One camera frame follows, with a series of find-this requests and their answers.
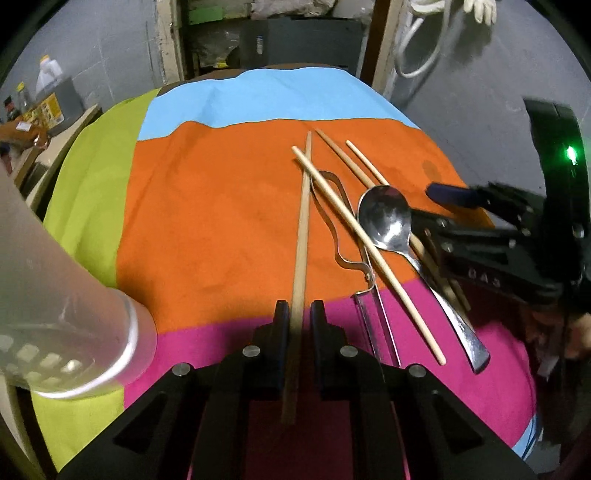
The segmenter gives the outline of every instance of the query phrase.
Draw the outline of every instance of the wooden chopstick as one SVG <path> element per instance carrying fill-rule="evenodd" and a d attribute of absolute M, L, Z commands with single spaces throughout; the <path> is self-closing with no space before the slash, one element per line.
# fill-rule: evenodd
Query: wooden chopstick
<path fill-rule="evenodd" d="M 306 158 L 312 158 L 312 132 L 306 137 Z M 295 246 L 294 284 L 291 293 L 290 335 L 285 364 L 285 386 L 281 406 L 281 423 L 296 422 L 297 394 L 300 379 L 301 331 L 306 299 L 306 266 L 308 263 L 308 227 L 310 221 L 310 175 L 303 171 L 301 179 L 300 217 Z"/>
<path fill-rule="evenodd" d="M 417 329 L 421 332 L 425 342 L 431 349 L 433 355 L 437 359 L 437 362 L 440 365 L 446 364 L 446 358 L 439 347 L 439 344 L 435 340 L 431 330 L 419 314 L 417 308 L 413 304 L 413 301 L 408 296 L 408 293 L 404 290 L 390 267 L 382 257 L 382 254 L 378 251 L 375 245 L 372 243 L 371 239 L 369 238 L 368 234 L 365 233 L 365 230 L 361 228 L 359 222 L 355 219 L 353 214 L 349 211 L 349 209 L 343 204 L 343 201 L 340 197 L 333 191 L 330 187 L 328 182 L 324 179 L 322 175 L 316 170 L 313 163 L 301 152 L 301 150 L 297 147 L 291 147 L 291 150 L 297 157 L 298 161 L 302 165 L 302 167 L 309 173 L 310 177 L 314 180 L 318 188 L 322 191 L 323 195 L 326 199 L 335 207 L 338 214 L 341 218 L 349 225 L 349 227 L 357 234 L 357 236 L 361 239 L 363 244 L 368 250 L 368 253 L 371 255 L 372 259 L 374 260 L 375 264 L 379 267 L 379 269 L 384 274 L 384 277 L 387 279 L 388 284 L 394 289 L 394 291 L 398 294 L 398 297 L 402 301 L 402 304 L 407 309 L 410 317 L 412 318 L 414 324 L 416 325 Z"/>
<path fill-rule="evenodd" d="M 351 158 L 340 148 L 335 142 L 331 140 L 331 138 L 326 135 L 322 130 L 316 129 L 316 133 L 320 135 L 320 138 L 324 140 L 330 148 L 334 150 L 334 152 L 340 157 L 342 161 L 346 163 L 346 165 L 351 169 L 353 173 L 357 176 L 361 183 L 363 183 L 367 188 L 375 187 L 375 183 L 371 181 L 371 179 L 365 174 L 358 165 L 351 160 Z"/>
<path fill-rule="evenodd" d="M 369 169 L 369 171 L 374 174 L 374 176 L 379 180 L 379 182 L 382 185 L 390 185 L 388 180 L 386 180 L 386 178 L 361 152 L 361 150 L 353 144 L 352 141 L 347 140 L 345 143 L 355 153 L 355 155 L 359 157 L 359 159 Z M 420 239 L 412 232 L 410 234 L 410 246 L 415 252 L 416 256 L 427 267 L 427 269 L 433 276 L 435 282 L 441 288 L 441 292 L 443 293 L 443 295 L 448 299 L 448 301 L 452 304 L 456 311 L 460 313 L 460 315 L 462 315 L 462 318 L 466 321 L 466 323 L 468 323 L 468 325 L 472 327 L 466 314 L 466 312 L 470 311 L 470 303 L 464 295 L 464 292 L 460 284 L 457 281 L 448 280 L 441 276 L 441 274 L 439 273 L 439 267 L 437 266 L 437 263 L 435 262 L 431 254 L 425 249 L 425 246 L 420 241 Z"/>
<path fill-rule="evenodd" d="M 358 149 L 355 145 L 353 145 L 353 142 L 351 140 L 347 140 L 345 143 L 351 150 L 353 150 L 355 155 L 359 157 L 359 159 L 364 163 L 364 165 L 369 169 L 369 171 L 374 174 L 374 177 L 376 177 L 382 185 L 390 185 L 388 183 L 388 180 L 386 180 L 384 176 L 379 172 L 379 170 L 376 167 L 374 167 L 374 164 L 372 164 L 369 161 L 369 159 L 361 153 L 361 150 Z"/>

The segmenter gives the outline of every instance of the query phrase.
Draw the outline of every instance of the orange fabric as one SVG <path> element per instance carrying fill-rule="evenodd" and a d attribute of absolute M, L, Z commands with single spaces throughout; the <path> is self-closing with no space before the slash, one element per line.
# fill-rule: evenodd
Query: orange fabric
<path fill-rule="evenodd" d="M 303 150 L 314 128 L 346 150 L 345 140 L 353 141 L 412 207 L 445 212 L 428 200 L 425 187 L 432 181 L 463 185 L 426 134 L 393 120 L 273 120 L 225 128 L 187 122 L 168 137 L 140 141 L 117 283 L 148 307 L 160 333 L 272 315 L 276 300 L 290 300 L 302 177 L 290 147 Z M 340 177 L 356 207 L 363 185 L 316 134 L 312 160 Z M 482 212 L 472 215 L 486 221 Z M 358 260 L 343 228 L 339 236 L 343 254 Z M 361 273 L 335 263 L 333 250 L 311 203 L 308 303 L 365 287 Z M 414 278 L 399 255 L 384 255 L 400 282 Z"/>

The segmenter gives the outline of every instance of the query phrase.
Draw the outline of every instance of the light blue fabric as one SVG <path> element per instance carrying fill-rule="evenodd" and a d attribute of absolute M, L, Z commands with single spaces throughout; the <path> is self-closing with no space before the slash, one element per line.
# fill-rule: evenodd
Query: light blue fabric
<path fill-rule="evenodd" d="M 391 118 L 417 128 L 380 94 L 327 67 L 258 69 L 224 80 L 180 85 L 152 100 L 139 140 L 166 137 L 180 124 L 219 128 L 273 119 Z"/>
<path fill-rule="evenodd" d="M 517 441 L 515 446 L 513 447 L 513 451 L 519 455 L 521 458 L 525 459 L 530 454 L 531 449 L 534 446 L 535 438 L 538 435 L 538 416 L 534 415 L 534 417 L 530 420 L 530 424 L 523 432 L 521 438 Z"/>

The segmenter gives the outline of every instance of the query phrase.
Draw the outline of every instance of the plastic jug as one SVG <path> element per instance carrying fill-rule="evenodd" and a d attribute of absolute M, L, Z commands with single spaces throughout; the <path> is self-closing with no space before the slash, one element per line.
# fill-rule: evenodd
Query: plastic jug
<path fill-rule="evenodd" d="M 37 77 L 37 96 L 43 90 L 49 90 L 64 79 L 64 71 L 57 60 L 45 55 L 39 63 L 39 77 Z"/>

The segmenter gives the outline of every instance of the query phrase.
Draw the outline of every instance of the lime green fabric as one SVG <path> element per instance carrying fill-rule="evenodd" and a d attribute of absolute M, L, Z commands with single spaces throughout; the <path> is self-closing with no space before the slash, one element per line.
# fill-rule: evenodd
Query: lime green fabric
<path fill-rule="evenodd" d="M 153 90 L 119 103 L 86 127 L 70 149 L 44 225 L 57 242 L 104 285 L 116 287 L 115 260 L 135 143 Z M 37 420 L 60 470 L 123 412 L 121 388 L 81 400 L 33 395 Z"/>

